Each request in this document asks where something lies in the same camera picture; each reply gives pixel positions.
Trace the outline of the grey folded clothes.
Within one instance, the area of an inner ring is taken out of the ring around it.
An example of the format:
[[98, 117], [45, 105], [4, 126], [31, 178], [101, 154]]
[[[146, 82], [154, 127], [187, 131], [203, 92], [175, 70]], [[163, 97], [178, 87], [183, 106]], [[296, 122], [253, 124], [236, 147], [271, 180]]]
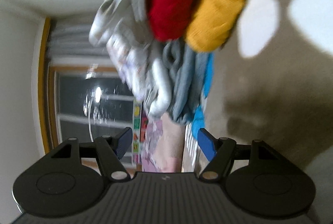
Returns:
[[105, 47], [119, 76], [143, 102], [150, 119], [168, 114], [185, 125], [199, 106], [208, 55], [182, 39], [162, 44], [147, 19], [146, 0], [104, 0], [89, 32], [94, 47]]

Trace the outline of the purple floral quilt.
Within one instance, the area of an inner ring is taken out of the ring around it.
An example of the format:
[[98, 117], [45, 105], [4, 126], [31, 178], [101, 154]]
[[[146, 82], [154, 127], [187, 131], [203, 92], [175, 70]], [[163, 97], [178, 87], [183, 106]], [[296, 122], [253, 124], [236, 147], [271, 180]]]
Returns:
[[144, 172], [159, 172], [160, 168], [156, 164], [154, 157], [158, 141], [163, 135], [163, 124], [161, 120], [148, 122], [144, 132], [144, 141], [140, 146], [140, 157], [142, 171]]

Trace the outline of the colourful alphabet foam mat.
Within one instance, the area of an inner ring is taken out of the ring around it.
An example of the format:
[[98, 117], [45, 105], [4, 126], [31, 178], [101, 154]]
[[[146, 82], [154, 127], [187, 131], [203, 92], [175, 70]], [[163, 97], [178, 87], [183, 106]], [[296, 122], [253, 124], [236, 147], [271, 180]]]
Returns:
[[136, 99], [133, 102], [133, 142], [132, 164], [141, 165], [141, 149], [146, 139], [148, 118], [144, 112], [143, 103]]

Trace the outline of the cartoon mouse bed sheet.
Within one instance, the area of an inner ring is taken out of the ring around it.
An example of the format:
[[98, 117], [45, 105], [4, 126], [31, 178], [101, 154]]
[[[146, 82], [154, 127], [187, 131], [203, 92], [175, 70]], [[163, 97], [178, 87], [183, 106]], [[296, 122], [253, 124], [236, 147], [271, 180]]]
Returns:
[[205, 126], [266, 141], [332, 184], [332, 0], [248, 0], [215, 51]]

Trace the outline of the grey sheer curtain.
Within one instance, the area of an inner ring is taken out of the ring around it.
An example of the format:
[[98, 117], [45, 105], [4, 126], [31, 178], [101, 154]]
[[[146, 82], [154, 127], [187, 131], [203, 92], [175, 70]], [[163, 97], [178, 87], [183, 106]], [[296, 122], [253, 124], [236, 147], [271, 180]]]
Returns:
[[106, 47], [93, 47], [88, 40], [90, 25], [57, 24], [47, 42], [47, 57], [53, 65], [112, 66]]

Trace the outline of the white curved tube frame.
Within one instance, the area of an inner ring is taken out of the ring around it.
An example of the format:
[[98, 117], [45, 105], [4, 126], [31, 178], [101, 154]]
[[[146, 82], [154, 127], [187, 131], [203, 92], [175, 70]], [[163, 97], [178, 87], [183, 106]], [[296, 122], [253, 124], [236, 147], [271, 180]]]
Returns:
[[87, 92], [85, 101], [83, 103], [83, 113], [85, 114], [85, 117], [87, 117], [89, 137], [90, 137], [91, 142], [94, 141], [93, 133], [92, 133], [92, 129], [91, 129], [91, 107], [92, 107], [92, 104], [94, 101], [94, 96], [95, 96], [94, 92], [92, 90], [90, 90], [89, 92]]

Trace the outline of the window with wooden frame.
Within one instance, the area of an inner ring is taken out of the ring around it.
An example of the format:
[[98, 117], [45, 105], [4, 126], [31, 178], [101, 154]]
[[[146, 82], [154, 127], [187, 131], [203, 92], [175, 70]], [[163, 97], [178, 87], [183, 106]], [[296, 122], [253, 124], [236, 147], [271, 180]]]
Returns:
[[92, 23], [89, 14], [45, 21], [40, 49], [45, 143], [53, 149], [70, 137], [91, 142], [130, 127], [133, 138], [121, 161], [135, 171], [140, 169], [142, 106], [119, 77], [106, 47], [89, 43]]

